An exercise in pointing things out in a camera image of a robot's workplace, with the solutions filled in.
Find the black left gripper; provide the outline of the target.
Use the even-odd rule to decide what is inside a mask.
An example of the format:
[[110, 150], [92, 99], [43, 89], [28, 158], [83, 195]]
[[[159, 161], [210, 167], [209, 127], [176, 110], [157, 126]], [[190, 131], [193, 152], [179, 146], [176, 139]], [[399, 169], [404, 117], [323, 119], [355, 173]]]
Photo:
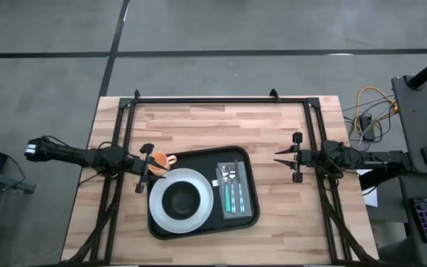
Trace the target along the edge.
[[164, 165], [160, 165], [155, 158], [151, 157], [153, 152], [154, 144], [146, 143], [144, 144], [139, 152], [145, 155], [144, 159], [140, 157], [135, 158], [132, 171], [139, 176], [139, 181], [136, 184], [135, 192], [140, 194], [144, 191], [145, 186], [148, 184], [149, 180], [158, 180], [165, 179], [164, 176], [157, 176], [154, 174], [148, 174], [148, 169], [150, 171], [168, 171]]

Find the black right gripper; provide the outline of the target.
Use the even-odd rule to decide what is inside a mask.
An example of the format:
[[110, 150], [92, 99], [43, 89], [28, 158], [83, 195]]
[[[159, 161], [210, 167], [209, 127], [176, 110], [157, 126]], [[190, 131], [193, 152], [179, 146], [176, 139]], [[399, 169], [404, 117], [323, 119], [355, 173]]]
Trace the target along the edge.
[[294, 169], [292, 180], [295, 183], [302, 183], [303, 174], [300, 170], [301, 166], [312, 167], [314, 164], [314, 152], [312, 150], [301, 149], [302, 144], [302, 133], [296, 132], [292, 136], [293, 145], [284, 151], [276, 152], [276, 154], [294, 154], [294, 161], [288, 161], [283, 159], [274, 159], [274, 161], [282, 163], [288, 166], [290, 169]]

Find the beige mug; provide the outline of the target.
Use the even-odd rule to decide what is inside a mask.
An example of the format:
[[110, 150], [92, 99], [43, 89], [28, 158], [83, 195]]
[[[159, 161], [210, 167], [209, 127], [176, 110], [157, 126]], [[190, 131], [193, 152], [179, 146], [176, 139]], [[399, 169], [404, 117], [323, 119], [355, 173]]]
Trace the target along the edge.
[[159, 151], [153, 152], [151, 154], [151, 157], [155, 158], [156, 161], [160, 165], [164, 165], [166, 168], [168, 168], [168, 171], [163, 171], [163, 170], [161, 170], [161, 171], [150, 171], [149, 165], [148, 165], [149, 171], [152, 174], [157, 175], [157, 176], [163, 176], [164, 174], [169, 172], [169, 170], [171, 169], [171, 166], [177, 162], [177, 157], [175, 155], [167, 156], [166, 154], [159, 152]]

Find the black bowl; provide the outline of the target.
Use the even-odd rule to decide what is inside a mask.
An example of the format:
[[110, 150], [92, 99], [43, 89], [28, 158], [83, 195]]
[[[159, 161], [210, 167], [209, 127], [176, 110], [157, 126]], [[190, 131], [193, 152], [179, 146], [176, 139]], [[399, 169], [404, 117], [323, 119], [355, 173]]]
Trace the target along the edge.
[[162, 195], [162, 208], [172, 219], [186, 220], [198, 210], [200, 194], [189, 182], [175, 182], [169, 185]]

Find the grey cloth napkin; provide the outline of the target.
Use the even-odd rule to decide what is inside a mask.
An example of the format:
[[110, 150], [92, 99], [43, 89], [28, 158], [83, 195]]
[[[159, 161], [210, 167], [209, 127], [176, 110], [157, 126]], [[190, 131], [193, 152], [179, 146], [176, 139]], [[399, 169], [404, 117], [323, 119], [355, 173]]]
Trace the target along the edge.
[[[240, 212], [239, 193], [238, 193], [238, 185], [237, 185], [236, 177], [234, 179], [235, 198], [236, 198], [236, 213], [232, 214], [232, 213], [227, 213], [225, 211], [224, 179], [222, 178], [222, 171], [221, 171], [221, 168], [223, 165], [225, 165], [227, 167], [227, 169], [229, 170], [229, 173], [230, 173], [230, 170], [235, 171], [235, 162], [221, 162], [221, 163], [217, 164], [217, 169], [216, 169], [217, 176], [218, 176], [217, 181], [219, 182], [218, 187], [219, 187], [223, 217], [227, 220], [238, 219], [240, 217], [252, 217], [254, 214], [254, 208], [252, 206], [251, 191], [250, 191], [250, 188], [248, 185], [248, 176], [246, 173], [244, 162], [238, 162], [238, 165], [239, 165], [239, 178], [240, 178], [240, 181], [242, 184], [242, 193], [243, 193], [243, 199], [244, 199], [244, 203], [245, 203], [245, 213], [242, 214]], [[229, 189], [230, 198], [231, 198], [231, 179], [230, 179], [230, 177], [228, 178], [228, 189]]]

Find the white plate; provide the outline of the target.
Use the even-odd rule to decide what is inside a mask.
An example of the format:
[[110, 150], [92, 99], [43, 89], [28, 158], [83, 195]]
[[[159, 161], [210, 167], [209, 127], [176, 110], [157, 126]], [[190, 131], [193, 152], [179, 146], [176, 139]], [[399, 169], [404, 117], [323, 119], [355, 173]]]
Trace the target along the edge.
[[[209, 218], [213, 205], [214, 193], [209, 181], [198, 171], [180, 168], [169, 171], [165, 179], [159, 179], [150, 190], [149, 210], [154, 221], [164, 230], [174, 234], [185, 234], [198, 229]], [[199, 191], [200, 204], [197, 212], [186, 220], [170, 218], [162, 208], [162, 195], [165, 189], [175, 182], [189, 182]]]

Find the knife with striped handle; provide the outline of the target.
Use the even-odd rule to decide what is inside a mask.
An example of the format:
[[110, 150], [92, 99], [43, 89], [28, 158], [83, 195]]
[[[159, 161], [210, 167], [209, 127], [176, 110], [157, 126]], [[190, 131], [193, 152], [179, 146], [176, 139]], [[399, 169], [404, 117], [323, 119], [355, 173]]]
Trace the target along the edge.
[[241, 181], [239, 178], [239, 165], [238, 165], [237, 160], [235, 160], [235, 172], [236, 172], [236, 180], [237, 180], [237, 185], [238, 185], [240, 212], [242, 214], [244, 214], [245, 213], [245, 203], [244, 203], [243, 193], [242, 193], [242, 184], [241, 184]]

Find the fork with striped handle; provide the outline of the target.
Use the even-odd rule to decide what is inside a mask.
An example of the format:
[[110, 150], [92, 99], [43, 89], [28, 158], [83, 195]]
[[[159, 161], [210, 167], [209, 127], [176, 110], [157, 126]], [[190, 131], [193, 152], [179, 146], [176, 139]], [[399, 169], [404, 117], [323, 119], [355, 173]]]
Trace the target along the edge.
[[236, 198], [235, 198], [235, 187], [234, 187], [234, 179], [235, 179], [235, 171], [230, 170], [229, 177], [231, 179], [231, 213], [236, 213]]

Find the spoon with teal handle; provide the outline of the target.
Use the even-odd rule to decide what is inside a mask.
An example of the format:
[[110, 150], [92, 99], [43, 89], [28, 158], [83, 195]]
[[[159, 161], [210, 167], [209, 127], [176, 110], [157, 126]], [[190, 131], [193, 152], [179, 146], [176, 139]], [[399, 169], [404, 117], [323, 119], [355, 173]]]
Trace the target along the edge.
[[228, 178], [229, 178], [229, 170], [225, 165], [221, 168], [222, 178], [224, 179], [224, 197], [225, 197], [225, 211], [227, 213], [231, 213], [231, 198], [228, 189]]

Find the black plastic tray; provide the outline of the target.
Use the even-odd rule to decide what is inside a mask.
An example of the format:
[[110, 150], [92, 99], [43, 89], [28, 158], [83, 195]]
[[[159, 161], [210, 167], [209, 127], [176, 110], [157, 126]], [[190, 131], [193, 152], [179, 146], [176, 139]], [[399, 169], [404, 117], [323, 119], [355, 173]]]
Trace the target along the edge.
[[149, 232], [159, 240], [172, 240], [182, 237], [192, 237], [201, 234], [213, 234], [222, 231], [233, 231], [242, 228], [249, 228], [253, 226], [259, 219], [260, 209], [259, 200], [256, 193], [256, 186], [254, 181], [253, 170], [251, 167], [250, 157], [244, 148], [239, 146], [227, 146], [221, 148], [209, 148], [198, 151], [187, 151], [177, 153], [177, 162], [171, 168], [171, 171], [180, 168], [188, 168], [198, 171], [202, 174], [211, 184], [212, 181], [217, 180], [217, 164], [221, 162], [244, 162], [246, 173], [248, 176], [248, 185], [251, 191], [252, 206], [254, 214], [252, 217], [240, 217], [238, 219], [227, 220], [223, 217], [219, 187], [213, 187], [213, 208], [209, 218], [198, 229], [185, 233], [174, 234], [161, 228], [152, 218], [149, 210], [149, 195], [150, 190], [155, 182], [148, 184], [148, 229]]

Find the black power strip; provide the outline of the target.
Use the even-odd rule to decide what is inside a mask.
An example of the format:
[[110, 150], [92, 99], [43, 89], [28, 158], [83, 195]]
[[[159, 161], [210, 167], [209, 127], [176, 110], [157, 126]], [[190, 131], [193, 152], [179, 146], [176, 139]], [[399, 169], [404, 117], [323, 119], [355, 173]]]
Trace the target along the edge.
[[359, 123], [363, 140], [368, 142], [374, 141], [375, 133], [371, 114], [360, 115]]

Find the dark desk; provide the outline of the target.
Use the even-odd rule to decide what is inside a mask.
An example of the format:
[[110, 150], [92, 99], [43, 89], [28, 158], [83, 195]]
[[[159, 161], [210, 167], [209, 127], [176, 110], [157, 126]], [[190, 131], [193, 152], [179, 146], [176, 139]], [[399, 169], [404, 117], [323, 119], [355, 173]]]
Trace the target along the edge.
[[410, 266], [427, 266], [427, 243], [411, 212], [411, 201], [427, 198], [427, 175], [409, 174], [378, 189], [379, 214], [374, 217], [374, 235], [381, 260]]

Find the grey equipment cart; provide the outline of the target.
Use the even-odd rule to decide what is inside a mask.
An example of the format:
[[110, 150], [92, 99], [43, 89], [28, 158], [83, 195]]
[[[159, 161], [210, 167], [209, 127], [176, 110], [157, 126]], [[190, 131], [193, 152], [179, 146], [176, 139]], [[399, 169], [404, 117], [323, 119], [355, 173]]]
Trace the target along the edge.
[[427, 82], [419, 90], [410, 88], [409, 76], [391, 80], [399, 108], [408, 156], [416, 172], [427, 174], [422, 149], [427, 148]]

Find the black aluminium table frame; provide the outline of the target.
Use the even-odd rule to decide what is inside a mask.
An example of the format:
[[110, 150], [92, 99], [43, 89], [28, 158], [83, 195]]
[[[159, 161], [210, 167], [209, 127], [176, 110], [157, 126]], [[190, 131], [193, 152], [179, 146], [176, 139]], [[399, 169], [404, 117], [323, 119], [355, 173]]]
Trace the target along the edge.
[[130, 150], [147, 142], [164, 153], [237, 145], [251, 159], [259, 199], [259, 219], [249, 228], [159, 240], [148, 230], [148, 198], [135, 192], [137, 177], [127, 175], [107, 254], [109, 233], [99, 244], [99, 259], [116, 265], [286, 265], [349, 260], [334, 224], [326, 222], [314, 171], [303, 170], [295, 183], [283, 165], [292, 134], [303, 146], [324, 139], [346, 142], [336, 96], [147, 97], [136, 104]]

